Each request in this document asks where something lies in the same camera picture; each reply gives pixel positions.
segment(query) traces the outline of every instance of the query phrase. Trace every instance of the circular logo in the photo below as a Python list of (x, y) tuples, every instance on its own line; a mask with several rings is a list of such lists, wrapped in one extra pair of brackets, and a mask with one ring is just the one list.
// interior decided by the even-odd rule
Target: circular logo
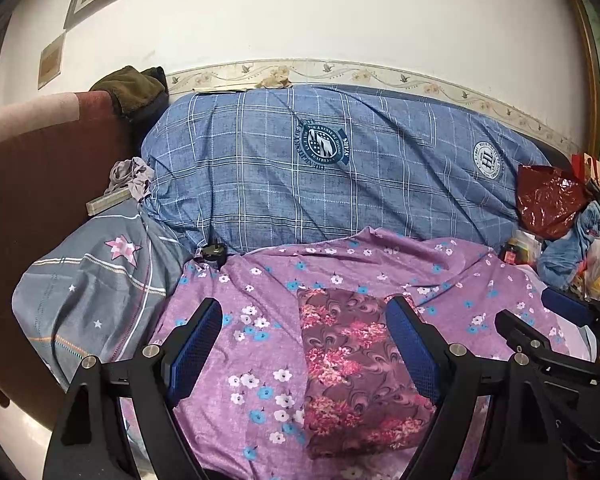
[(474, 162), (487, 178), (494, 179), (500, 174), (500, 155), (488, 142), (478, 142), (474, 148)]
[(303, 124), (296, 132), (296, 148), (306, 163), (316, 168), (349, 163), (349, 139), (342, 129), (336, 133), (322, 124)]

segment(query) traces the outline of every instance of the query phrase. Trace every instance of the white wall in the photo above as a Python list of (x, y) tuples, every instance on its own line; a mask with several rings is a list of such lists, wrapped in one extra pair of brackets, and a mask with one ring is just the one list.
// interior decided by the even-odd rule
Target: white wall
[[(22, 0), (0, 55), (0, 106), (38, 93), (40, 52), (70, 0)], [(586, 87), (565, 0), (117, 0), (67, 32), (40, 93), (84, 91), (126, 64), (167, 73), (245, 59), (353, 60), (436, 76), (580, 142)]]

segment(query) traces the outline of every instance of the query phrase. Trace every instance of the pink star patch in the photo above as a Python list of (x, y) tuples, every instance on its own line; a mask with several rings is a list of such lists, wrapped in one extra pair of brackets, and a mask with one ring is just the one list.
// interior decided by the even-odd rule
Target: pink star patch
[(115, 240), (105, 242), (105, 244), (111, 247), (112, 260), (115, 260), (119, 256), (124, 256), (131, 265), (136, 266), (134, 253), (142, 249), (141, 246), (127, 242), (125, 235), (120, 235)]

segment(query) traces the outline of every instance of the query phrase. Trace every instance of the floral pillow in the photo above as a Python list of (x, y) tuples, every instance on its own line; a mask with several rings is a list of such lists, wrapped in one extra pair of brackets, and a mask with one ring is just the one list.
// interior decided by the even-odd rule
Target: floral pillow
[(390, 298), (337, 288), (301, 290), (298, 298), (309, 455), (416, 447), (435, 407), (418, 394), (388, 333), (384, 310)]

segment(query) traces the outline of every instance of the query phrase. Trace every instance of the white circular logo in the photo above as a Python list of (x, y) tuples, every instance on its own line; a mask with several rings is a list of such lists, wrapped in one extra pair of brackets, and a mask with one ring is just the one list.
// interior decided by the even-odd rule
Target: white circular logo
[(474, 162), (487, 178), (497, 178), (500, 174), (500, 155), (488, 142), (478, 142), (474, 148)]

